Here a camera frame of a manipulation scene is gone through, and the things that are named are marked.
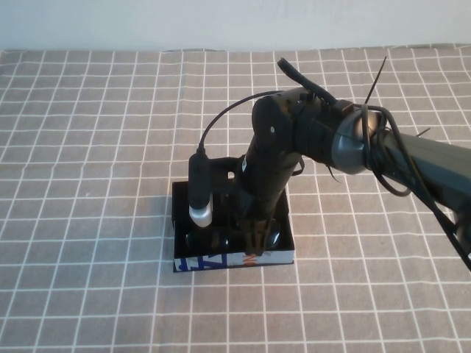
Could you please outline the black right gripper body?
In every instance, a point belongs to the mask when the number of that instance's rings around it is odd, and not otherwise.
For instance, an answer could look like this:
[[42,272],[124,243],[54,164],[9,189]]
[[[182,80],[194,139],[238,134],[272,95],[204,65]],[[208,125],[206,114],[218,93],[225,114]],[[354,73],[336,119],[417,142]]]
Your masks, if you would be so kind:
[[299,162],[299,154],[275,147],[250,146],[236,173],[236,197],[245,219],[272,216],[280,195]]

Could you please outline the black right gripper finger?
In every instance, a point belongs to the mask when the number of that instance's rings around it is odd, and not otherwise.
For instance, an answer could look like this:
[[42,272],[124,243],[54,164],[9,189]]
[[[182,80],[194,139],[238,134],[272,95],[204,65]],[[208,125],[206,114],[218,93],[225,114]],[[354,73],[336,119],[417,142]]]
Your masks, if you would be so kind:
[[261,256],[272,246],[272,220],[266,218],[257,224],[257,255]]
[[245,253],[257,254],[258,251],[258,237],[255,222],[251,219],[243,221]]

